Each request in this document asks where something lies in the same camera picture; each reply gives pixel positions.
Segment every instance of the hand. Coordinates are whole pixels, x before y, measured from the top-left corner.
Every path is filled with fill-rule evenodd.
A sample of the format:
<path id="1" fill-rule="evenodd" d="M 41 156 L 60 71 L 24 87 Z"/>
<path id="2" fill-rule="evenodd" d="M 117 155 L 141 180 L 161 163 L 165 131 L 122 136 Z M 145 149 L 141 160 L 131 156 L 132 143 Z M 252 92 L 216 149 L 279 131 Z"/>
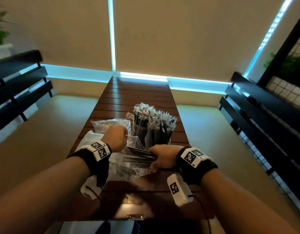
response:
<path id="1" fill-rule="evenodd" d="M 157 160 L 150 165 L 152 172 L 158 168 L 172 168 L 176 166 L 176 156 L 183 148 L 180 145 L 157 144 L 149 149 L 157 156 Z"/>
<path id="2" fill-rule="evenodd" d="M 128 138 L 128 131 L 124 126 L 111 126 L 104 136 L 102 137 L 101 141 L 107 143 L 112 152 L 121 152 L 126 144 Z"/>

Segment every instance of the planter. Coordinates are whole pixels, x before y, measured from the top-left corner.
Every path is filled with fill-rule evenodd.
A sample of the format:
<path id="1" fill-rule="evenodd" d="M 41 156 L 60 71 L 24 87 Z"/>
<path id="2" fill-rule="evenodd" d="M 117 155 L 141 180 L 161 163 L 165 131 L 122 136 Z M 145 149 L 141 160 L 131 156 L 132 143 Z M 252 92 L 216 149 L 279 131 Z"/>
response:
<path id="1" fill-rule="evenodd" d="M 12 48 L 11 43 L 0 45 L 0 59 L 11 56 L 10 48 Z"/>

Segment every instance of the cable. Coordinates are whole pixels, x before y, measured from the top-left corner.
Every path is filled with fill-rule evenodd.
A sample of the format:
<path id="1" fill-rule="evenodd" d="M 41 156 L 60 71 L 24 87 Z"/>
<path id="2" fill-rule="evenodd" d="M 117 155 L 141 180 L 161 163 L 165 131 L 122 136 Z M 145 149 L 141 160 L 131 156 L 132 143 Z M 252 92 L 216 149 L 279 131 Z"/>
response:
<path id="1" fill-rule="evenodd" d="M 201 205 L 201 207 L 202 207 L 202 209 L 203 209 L 203 211 L 204 211 L 204 214 L 205 214 L 205 216 L 206 216 L 206 218 L 207 218 L 207 224 L 208 224 L 209 234 L 212 234 L 212 230 L 211 230 L 211 228 L 210 228 L 209 218 L 208 218 L 208 216 L 207 216 L 206 209 L 205 209 L 204 205 L 202 204 L 202 202 L 201 202 L 195 195 L 188 195 L 188 197 L 194 197 L 194 198 L 196 198 L 197 201 L 200 203 L 200 205 Z"/>

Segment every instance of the wristband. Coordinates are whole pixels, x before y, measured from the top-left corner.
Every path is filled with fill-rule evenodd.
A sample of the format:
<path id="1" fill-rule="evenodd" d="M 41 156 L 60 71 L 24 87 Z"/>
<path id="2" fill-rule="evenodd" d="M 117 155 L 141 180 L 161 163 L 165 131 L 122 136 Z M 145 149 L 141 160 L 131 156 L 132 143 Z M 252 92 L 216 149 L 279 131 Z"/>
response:
<path id="1" fill-rule="evenodd" d="M 201 185 L 201 179 L 207 172 L 218 168 L 209 156 L 195 147 L 182 148 L 177 154 L 176 164 L 184 181 L 188 185 L 198 186 Z"/>
<path id="2" fill-rule="evenodd" d="M 108 178 L 110 146 L 100 140 L 81 146 L 72 156 L 82 158 L 90 170 L 90 176 L 97 176 L 97 187 L 103 187 Z"/>

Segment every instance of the beige window shade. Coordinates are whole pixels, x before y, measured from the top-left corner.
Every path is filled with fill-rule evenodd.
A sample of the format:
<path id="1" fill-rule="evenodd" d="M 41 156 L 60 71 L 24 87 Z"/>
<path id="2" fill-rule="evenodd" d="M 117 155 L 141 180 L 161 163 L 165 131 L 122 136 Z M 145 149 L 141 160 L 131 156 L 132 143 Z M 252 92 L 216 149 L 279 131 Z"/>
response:
<path id="1" fill-rule="evenodd" d="M 0 0 L 25 26 L 44 63 L 112 70 L 108 0 Z"/>
<path id="2" fill-rule="evenodd" d="M 116 70 L 230 80 L 284 0 L 113 0 Z"/>

